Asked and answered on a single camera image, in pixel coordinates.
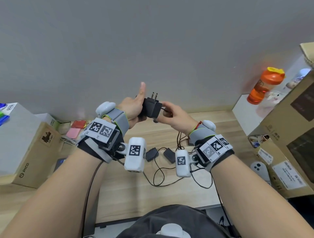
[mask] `person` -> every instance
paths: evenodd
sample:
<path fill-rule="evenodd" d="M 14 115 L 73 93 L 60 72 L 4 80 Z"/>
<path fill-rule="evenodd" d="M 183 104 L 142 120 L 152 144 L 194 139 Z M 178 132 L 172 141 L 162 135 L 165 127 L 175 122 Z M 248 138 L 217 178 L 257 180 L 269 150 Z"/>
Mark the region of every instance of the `person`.
<path fill-rule="evenodd" d="M 138 115 L 144 98 L 145 83 L 141 83 L 135 99 L 125 98 L 117 106 L 125 112 L 130 129 L 141 121 Z M 160 123 L 168 124 L 186 135 L 198 124 L 178 105 L 170 102 L 162 104 L 172 117 L 167 113 L 160 115 L 157 119 Z M 86 192 L 99 164 L 98 158 L 76 149 L 21 207 L 1 237 L 79 237 Z M 108 163 L 102 163 L 95 175 L 87 213 L 91 210 L 108 166 Z M 242 237 L 314 237 L 313 229 L 300 214 L 237 156 L 230 155 L 213 167 L 211 173 L 224 207 Z M 118 238 L 157 237 L 160 235 L 156 233 L 168 223 L 180 225 L 190 237 L 229 237 L 197 209 L 170 205 L 141 217 Z"/>

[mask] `orange bottle lid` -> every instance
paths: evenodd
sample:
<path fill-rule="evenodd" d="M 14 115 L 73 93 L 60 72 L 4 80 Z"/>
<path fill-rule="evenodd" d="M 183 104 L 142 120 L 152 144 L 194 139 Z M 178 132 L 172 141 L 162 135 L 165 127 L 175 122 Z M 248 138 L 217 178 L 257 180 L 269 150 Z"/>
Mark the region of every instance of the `orange bottle lid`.
<path fill-rule="evenodd" d="M 278 85 L 285 78 L 285 72 L 283 69 L 277 69 L 273 67 L 267 67 L 261 75 L 261 80 L 270 85 Z"/>

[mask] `desk surface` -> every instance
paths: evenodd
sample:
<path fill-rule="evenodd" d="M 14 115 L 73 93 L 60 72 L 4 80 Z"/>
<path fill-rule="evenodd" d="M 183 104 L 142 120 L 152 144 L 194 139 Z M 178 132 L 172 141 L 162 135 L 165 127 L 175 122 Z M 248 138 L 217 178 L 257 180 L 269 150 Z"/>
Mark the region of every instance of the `desk surface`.
<path fill-rule="evenodd" d="M 232 111 L 213 111 L 191 113 L 197 121 L 211 120 L 217 126 L 216 132 L 222 134 L 230 144 L 233 145 L 236 155 L 246 164 L 254 161 L 252 147 L 249 144 L 245 133 L 240 127 Z M 131 137 L 144 137 L 147 149 L 156 147 L 176 148 L 177 132 L 168 125 L 155 124 L 151 119 L 137 124 L 125 135 L 127 142 Z M 73 147 L 65 145 L 62 156 L 73 150 Z M 161 167 L 172 168 L 172 165 L 160 151 L 156 159 Z M 153 181 L 153 175 L 157 170 L 154 161 L 145 162 L 144 172 L 149 180 Z M 178 179 L 176 170 L 163 170 L 165 181 L 163 185 L 174 182 Z M 211 176 L 208 172 L 200 170 L 195 172 L 194 177 L 203 186 L 209 186 Z M 162 179 L 161 173 L 156 175 L 155 182 Z M 34 194 L 34 191 L 2 194 L 0 196 L 0 232 L 6 227 L 21 205 Z M 199 187 L 192 178 L 184 178 L 177 183 L 167 187 L 153 187 L 145 179 L 142 173 L 130 173 L 118 162 L 111 162 L 103 184 L 100 188 L 99 203 L 96 223 L 113 220 L 127 219 L 145 215 L 151 210 L 169 204 L 184 204 L 195 208 L 214 207 L 219 205 L 215 186 L 210 189 Z"/>

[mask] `hand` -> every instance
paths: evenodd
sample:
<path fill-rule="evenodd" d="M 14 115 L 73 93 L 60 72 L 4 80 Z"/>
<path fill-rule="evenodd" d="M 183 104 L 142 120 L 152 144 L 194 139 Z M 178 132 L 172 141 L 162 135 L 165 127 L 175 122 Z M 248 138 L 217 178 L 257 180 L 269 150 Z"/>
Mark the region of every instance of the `hand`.
<path fill-rule="evenodd" d="M 141 87 L 139 88 L 139 93 L 135 99 L 125 98 L 117 108 L 124 111 L 127 119 L 129 120 L 130 129 L 135 126 L 136 123 L 144 121 L 147 117 L 139 119 L 138 115 L 141 113 L 143 108 L 143 101 L 146 93 L 146 84 L 141 82 Z"/>
<path fill-rule="evenodd" d="M 163 115 L 157 118 L 160 123 L 168 124 L 173 129 L 184 133 L 189 136 L 193 129 L 197 126 L 198 121 L 194 120 L 189 114 L 187 114 L 180 106 L 174 105 L 171 102 L 161 102 L 162 106 L 165 106 L 166 111 Z"/>

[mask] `black power adapter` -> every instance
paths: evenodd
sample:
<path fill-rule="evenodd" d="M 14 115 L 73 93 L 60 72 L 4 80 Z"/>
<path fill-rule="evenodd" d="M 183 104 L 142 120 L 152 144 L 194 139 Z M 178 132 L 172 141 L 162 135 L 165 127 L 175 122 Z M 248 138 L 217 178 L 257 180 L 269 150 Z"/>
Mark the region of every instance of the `black power adapter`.
<path fill-rule="evenodd" d="M 158 93 L 156 93 L 155 99 L 153 99 L 154 97 L 154 92 L 153 92 L 151 98 L 144 98 L 143 109 L 141 113 L 139 114 L 139 117 L 146 116 L 153 119 L 158 117 L 161 107 L 162 107 L 162 103 L 156 100 L 157 95 Z"/>

